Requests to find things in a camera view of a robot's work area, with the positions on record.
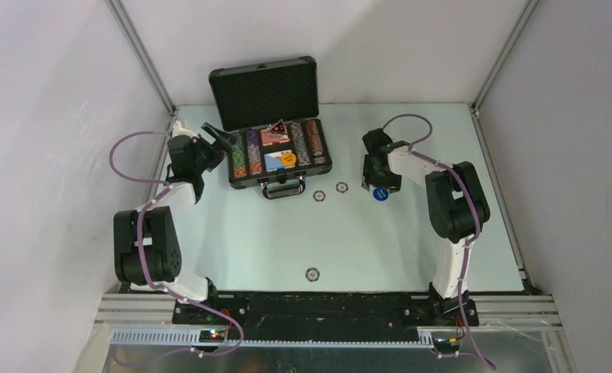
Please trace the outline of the blue round button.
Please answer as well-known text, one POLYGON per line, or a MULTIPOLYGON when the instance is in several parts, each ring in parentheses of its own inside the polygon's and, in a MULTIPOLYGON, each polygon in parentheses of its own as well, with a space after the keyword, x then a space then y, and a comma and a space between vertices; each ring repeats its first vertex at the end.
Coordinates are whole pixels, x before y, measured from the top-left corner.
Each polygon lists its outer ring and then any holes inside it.
POLYGON ((390 197, 390 192, 385 188, 375 188, 372 195, 377 201, 385 201, 390 197))

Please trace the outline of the poker chip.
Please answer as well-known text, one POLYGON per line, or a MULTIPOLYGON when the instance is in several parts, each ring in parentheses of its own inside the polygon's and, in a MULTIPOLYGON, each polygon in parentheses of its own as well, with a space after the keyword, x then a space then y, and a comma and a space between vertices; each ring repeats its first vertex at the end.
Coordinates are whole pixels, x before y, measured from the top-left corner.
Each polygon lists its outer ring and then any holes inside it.
POLYGON ((305 277, 309 282, 318 281, 320 278, 320 272, 315 267, 310 267, 306 270, 305 277))
POLYGON ((348 184, 345 182, 338 182, 335 188, 338 193, 346 193, 348 191, 348 184))
POLYGON ((326 198, 326 194, 322 190, 316 190, 313 192, 313 199, 316 202, 322 202, 326 198))

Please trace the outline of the red playing card box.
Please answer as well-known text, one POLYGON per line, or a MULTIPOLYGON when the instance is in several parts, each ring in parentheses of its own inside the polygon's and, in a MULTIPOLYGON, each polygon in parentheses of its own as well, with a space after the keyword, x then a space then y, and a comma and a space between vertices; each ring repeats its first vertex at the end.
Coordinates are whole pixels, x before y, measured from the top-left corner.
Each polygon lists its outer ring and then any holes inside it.
POLYGON ((261 144, 264 147, 279 145, 290 142, 289 133, 287 131, 270 131, 267 129, 260 130, 261 144))

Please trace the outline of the black poker set case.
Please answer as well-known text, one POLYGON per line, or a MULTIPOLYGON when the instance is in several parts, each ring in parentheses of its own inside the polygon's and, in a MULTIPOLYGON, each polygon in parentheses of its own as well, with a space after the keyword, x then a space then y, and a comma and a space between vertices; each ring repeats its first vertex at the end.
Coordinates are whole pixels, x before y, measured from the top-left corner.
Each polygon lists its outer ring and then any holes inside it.
POLYGON ((259 187, 277 200, 304 193, 307 178, 332 170, 315 58, 218 68, 208 82, 222 128, 236 139, 228 158, 232 188, 259 187))

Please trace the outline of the triangular dealer button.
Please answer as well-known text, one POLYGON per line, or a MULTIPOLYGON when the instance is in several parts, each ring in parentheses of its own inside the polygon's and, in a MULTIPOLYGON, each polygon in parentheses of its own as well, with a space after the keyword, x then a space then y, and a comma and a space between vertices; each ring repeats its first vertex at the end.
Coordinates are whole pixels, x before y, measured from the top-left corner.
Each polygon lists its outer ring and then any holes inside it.
POLYGON ((288 129, 286 127, 283 119, 278 120, 274 124, 271 124, 267 127, 266 131, 275 136, 283 136, 288 134, 288 129))

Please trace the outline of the orange round button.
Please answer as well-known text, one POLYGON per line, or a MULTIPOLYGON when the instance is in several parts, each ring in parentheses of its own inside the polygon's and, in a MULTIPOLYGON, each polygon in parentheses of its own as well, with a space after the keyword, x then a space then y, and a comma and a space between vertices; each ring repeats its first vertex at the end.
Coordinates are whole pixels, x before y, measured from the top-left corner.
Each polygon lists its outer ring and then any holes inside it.
POLYGON ((298 157, 293 153, 293 152, 286 152, 285 154, 281 155, 281 163, 285 168, 288 167, 293 167, 297 161, 298 161, 298 157))

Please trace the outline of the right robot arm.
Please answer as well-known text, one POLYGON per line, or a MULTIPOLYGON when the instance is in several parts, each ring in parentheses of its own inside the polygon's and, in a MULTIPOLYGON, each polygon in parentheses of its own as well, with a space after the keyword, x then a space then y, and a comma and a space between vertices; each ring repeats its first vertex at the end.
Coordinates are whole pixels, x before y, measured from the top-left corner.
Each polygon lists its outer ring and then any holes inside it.
POLYGON ((416 152, 406 141, 394 141, 377 128, 362 137, 367 153, 362 187, 377 200, 400 191, 404 179, 425 189, 428 217, 435 233, 448 242, 437 263, 431 288, 437 298, 428 304, 431 320, 451 323, 460 313, 454 298, 467 291, 467 271, 474 242, 491 217, 474 165, 448 165, 416 152))

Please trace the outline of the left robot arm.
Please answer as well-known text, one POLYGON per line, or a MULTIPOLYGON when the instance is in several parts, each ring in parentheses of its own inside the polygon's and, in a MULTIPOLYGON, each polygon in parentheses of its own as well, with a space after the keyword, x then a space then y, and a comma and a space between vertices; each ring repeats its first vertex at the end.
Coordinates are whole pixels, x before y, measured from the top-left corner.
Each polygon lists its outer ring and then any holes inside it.
POLYGON ((114 269, 119 281, 165 292, 179 302, 193 302, 192 314, 202 323, 213 323, 222 303, 209 295, 208 278, 182 267, 177 220, 201 199, 203 175, 218 167, 236 137, 203 123, 212 136, 207 141, 177 118, 167 138, 169 163, 162 179, 153 179, 159 192, 141 206, 114 215, 114 269))

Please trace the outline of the blue playing card box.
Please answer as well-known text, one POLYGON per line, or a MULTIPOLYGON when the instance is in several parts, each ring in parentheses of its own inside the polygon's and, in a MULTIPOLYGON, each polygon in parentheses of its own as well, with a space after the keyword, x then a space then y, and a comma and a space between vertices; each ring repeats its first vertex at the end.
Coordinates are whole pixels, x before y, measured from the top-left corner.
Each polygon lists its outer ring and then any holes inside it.
POLYGON ((294 166, 285 168, 281 163, 281 160, 280 160, 281 155, 285 154, 286 152, 292 152, 292 151, 285 150, 285 151, 271 152, 271 153, 264 154, 265 171, 269 173, 269 172, 274 172, 274 171, 278 171, 281 169, 293 168, 294 166))

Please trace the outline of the poker chip front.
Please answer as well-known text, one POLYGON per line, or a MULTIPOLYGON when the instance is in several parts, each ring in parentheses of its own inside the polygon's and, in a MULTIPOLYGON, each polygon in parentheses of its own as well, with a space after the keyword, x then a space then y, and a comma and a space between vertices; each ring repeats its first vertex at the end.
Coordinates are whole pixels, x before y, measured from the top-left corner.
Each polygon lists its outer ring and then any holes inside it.
POLYGON ((310 267, 306 270, 305 277, 309 282, 318 281, 320 278, 320 272, 315 267, 310 267))

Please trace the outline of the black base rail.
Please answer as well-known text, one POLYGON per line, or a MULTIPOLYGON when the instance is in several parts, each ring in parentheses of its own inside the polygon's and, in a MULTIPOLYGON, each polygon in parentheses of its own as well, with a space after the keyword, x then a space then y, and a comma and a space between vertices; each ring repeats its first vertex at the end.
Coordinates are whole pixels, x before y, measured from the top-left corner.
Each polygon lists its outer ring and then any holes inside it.
POLYGON ((205 304, 175 304, 175 325, 222 326, 247 342, 417 342, 426 327, 478 326, 474 301, 424 292, 222 291, 205 304))

